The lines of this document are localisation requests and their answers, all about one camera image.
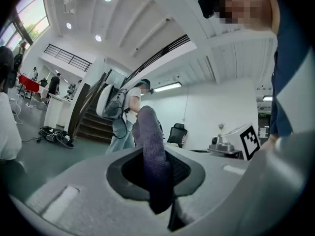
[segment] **balcony railing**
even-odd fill
[[[44,53],[47,53],[57,59],[60,59],[70,65],[73,65],[83,71],[87,71],[92,63],[86,61],[85,59],[82,59],[76,55],[73,55],[70,52],[67,52],[63,49],[60,49],[57,46],[54,46],[52,44],[49,44],[48,47],[46,48],[46,50],[44,51]]]
[[[174,42],[170,43],[169,45],[165,46],[162,50],[154,54],[151,58],[149,58],[146,62],[144,62],[137,70],[135,70],[129,77],[125,79],[123,82],[122,87],[127,84],[132,78],[134,78],[137,74],[143,71],[146,67],[151,65],[153,62],[157,61],[160,57],[164,56],[165,54],[169,53],[170,51],[174,50],[175,48],[187,43],[190,41],[190,38],[187,35],[181,36],[180,38],[176,39]]]

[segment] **jeans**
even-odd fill
[[[114,120],[113,132],[117,137],[121,139],[118,139],[115,136],[113,136],[110,146],[108,147],[106,153],[113,153],[119,150],[123,150],[125,148],[133,148],[134,139],[131,133],[132,127],[133,124],[128,120],[126,124],[121,118]]]

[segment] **black opening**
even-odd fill
[[[173,170],[173,186],[185,180],[191,173],[189,165],[165,151]],[[122,165],[123,176],[131,183],[147,190],[143,174],[143,153],[138,154]]]

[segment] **floor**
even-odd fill
[[[15,99],[11,102],[13,111],[21,113],[18,124],[22,141],[38,137],[39,129],[44,125],[46,111],[42,103],[23,99],[17,95],[17,89],[9,91],[9,97]],[[40,109],[26,105],[37,105]],[[106,144],[76,139],[74,149],[68,149],[58,143],[50,143],[44,139],[40,143],[30,141],[22,143],[17,158],[5,164],[0,164],[0,176],[8,193],[24,202],[34,191],[47,181],[59,175],[72,165],[90,157],[103,155],[108,148]]]

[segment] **fuzzy fabric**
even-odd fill
[[[141,108],[132,135],[137,146],[143,147],[143,173],[150,192],[150,207],[159,214],[172,204],[173,176],[164,150],[163,133],[151,107]]]

